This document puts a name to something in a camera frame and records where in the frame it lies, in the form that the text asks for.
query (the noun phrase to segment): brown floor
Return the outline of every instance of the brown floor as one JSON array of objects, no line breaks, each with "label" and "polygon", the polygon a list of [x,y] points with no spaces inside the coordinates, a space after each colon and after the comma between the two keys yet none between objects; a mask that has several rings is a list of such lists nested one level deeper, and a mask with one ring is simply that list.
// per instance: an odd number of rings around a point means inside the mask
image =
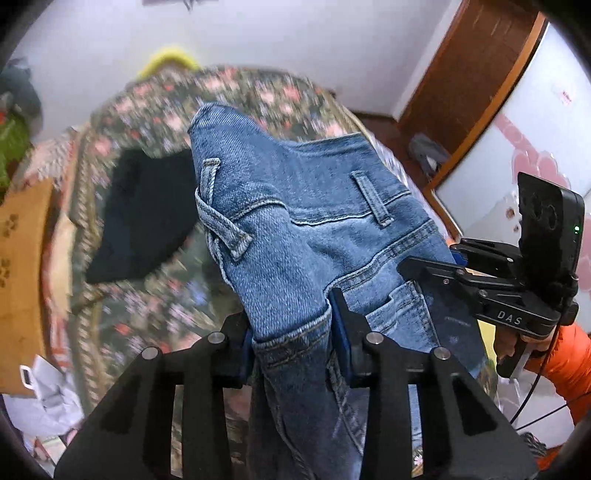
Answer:
[{"label": "brown floor", "polygon": [[408,139],[396,126],[396,120],[387,116],[370,115],[355,112],[355,115],[363,122],[375,137],[388,147],[397,159],[400,160],[404,170],[419,189],[427,185],[428,180],[418,163],[411,160],[407,153]]}]

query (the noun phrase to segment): human hand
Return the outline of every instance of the human hand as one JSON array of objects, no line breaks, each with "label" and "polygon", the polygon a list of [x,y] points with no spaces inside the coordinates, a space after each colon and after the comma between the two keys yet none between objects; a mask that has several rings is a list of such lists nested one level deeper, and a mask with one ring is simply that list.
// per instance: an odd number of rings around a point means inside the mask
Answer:
[{"label": "human hand", "polygon": [[[553,333],[554,329],[552,329],[550,335],[548,335],[546,338],[542,340],[536,340],[525,335],[521,335],[521,339],[526,343],[534,343],[534,350],[545,352],[546,350],[548,350],[548,348],[550,348]],[[510,328],[500,326],[496,327],[495,342],[493,343],[493,348],[495,350],[498,360],[501,360],[506,356],[513,356],[513,354],[515,353],[515,345],[517,344],[517,337],[518,334]]]}]

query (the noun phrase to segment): silver bolt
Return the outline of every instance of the silver bolt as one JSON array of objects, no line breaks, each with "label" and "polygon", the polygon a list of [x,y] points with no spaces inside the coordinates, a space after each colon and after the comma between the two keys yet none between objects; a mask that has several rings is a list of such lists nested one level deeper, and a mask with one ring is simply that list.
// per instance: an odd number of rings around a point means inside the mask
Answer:
[{"label": "silver bolt", "polygon": [[222,332],[212,332],[207,336],[207,341],[217,345],[222,343],[226,339],[226,336]]},{"label": "silver bolt", "polygon": [[144,360],[152,360],[158,355],[158,349],[155,346],[149,346],[142,350],[142,358]]},{"label": "silver bolt", "polygon": [[444,346],[438,346],[433,353],[439,360],[448,360],[452,356],[451,352]]},{"label": "silver bolt", "polygon": [[378,333],[378,332],[369,332],[365,336],[365,339],[369,343],[373,343],[374,345],[379,345],[380,343],[382,343],[384,341],[384,336],[381,333]]}]

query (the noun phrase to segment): wooden door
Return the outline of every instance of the wooden door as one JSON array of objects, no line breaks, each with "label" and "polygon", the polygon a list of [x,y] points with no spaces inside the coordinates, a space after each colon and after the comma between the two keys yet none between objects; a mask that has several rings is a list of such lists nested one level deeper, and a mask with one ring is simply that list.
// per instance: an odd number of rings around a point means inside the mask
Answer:
[{"label": "wooden door", "polygon": [[537,12],[512,0],[465,0],[400,128],[453,154],[484,113],[528,38]]}]

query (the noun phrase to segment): orange jacket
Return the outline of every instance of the orange jacket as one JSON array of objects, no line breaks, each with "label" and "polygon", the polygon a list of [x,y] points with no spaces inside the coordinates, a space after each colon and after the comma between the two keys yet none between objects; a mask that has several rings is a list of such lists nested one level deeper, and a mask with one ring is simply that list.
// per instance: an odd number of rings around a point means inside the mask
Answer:
[{"label": "orange jacket", "polygon": [[[556,387],[558,395],[566,401],[591,391],[591,339],[576,323],[560,327],[556,344],[550,352],[550,358],[543,375]],[[532,358],[525,365],[527,370],[538,372],[544,358]],[[583,418],[591,407],[591,395],[569,404],[573,423]],[[538,460],[540,469],[548,468],[558,449],[552,449],[548,455]]]}]

